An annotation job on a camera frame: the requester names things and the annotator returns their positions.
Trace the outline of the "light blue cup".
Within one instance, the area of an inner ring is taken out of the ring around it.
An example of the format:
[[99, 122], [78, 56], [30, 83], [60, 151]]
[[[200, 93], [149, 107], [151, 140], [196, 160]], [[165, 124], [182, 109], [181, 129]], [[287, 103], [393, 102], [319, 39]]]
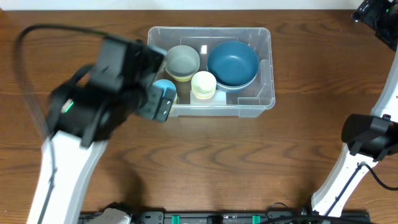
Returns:
[[167, 79], [160, 79], [157, 80], [153, 83], [154, 86], [159, 87], [161, 89], [163, 89], [163, 95], [162, 97], [165, 96], [165, 93], [168, 89], [171, 89], [173, 91], [177, 91], [176, 86], [174, 85], [173, 82], [171, 82], [170, 80]]

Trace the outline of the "white small bowl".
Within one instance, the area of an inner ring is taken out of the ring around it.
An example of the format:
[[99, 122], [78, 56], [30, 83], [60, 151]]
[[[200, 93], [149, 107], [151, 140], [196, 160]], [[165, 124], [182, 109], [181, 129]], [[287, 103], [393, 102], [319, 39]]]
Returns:
[[194, 74], [198, 71], [197, 69], [183, 69], [183, 70], [173, 70], [171, 68], [166, 68], [166, 72], [178, 82], [187, 82], [192, 79]]

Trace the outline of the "light grey small bowl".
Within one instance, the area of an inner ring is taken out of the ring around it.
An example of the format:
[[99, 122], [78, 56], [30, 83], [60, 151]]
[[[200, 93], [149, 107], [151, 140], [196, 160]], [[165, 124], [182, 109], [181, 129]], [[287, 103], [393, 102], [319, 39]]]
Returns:
[[197, 69], [200, 67], [200, 56], [198, 52], [187, 45], [172, 47], [165, 58], [165, 69], [173, 70]]

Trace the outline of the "cream cup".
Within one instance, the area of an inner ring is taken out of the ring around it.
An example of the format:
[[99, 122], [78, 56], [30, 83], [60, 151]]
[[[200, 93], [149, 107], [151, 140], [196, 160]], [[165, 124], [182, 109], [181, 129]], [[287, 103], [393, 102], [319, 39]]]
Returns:
[[216, 90], [216, 78], [210, 72], [200, 71], [192, 77], [191, 86], [200, 95], [208, 95]]

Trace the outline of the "dark blue bowl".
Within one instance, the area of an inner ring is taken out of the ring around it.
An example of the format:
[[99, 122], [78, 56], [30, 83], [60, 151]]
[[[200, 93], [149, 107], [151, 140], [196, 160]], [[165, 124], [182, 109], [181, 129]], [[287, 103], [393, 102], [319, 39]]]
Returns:
[[245, 86], [221, 86], [218, 85], [217, 89], [226, 93], [236, 93], [246, 89]]
[[260, 61], [252, 47], [243, 42], [232, 40], [218, 44], [210, 52], [206, 67], [213, 75], [256, 76]]

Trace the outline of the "yellow small bowl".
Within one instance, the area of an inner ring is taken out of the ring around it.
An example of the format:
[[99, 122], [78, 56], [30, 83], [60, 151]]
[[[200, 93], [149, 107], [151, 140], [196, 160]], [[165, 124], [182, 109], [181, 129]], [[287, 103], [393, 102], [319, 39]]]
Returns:
[[174, 80], [178, 81], [178, 82], [188, 82], [192, 79], [193, 77], [193, 73], [192, 74], [173, 74], [170, 73], [169, 74]]

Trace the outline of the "beige large bowl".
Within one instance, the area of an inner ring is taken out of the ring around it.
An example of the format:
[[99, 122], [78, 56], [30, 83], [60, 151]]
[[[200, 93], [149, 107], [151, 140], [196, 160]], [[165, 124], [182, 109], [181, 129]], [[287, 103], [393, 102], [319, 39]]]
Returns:
[[216, 79], [216, 89], [224, 92], [236, 92], [243, 91], [245, 88], [248, 88], [254, 80], [256, 76], [252, 75], [220, 75], [214, 74]]

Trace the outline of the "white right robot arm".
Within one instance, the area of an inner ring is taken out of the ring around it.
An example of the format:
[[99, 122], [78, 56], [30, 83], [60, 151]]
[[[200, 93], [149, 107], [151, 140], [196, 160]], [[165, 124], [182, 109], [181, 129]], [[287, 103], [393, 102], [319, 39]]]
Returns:
[[[351, 16], [375, 31], [397, 50], [397, 1], [365, 0]], [[340, 217], [361, 179], [386, 156], [397, 153], [397, 61], [393, 61], [384, 89], [369, 115], [352, 114], [341, 133], [342, 151], [323, 185], [312, 195], [314, 214]]]

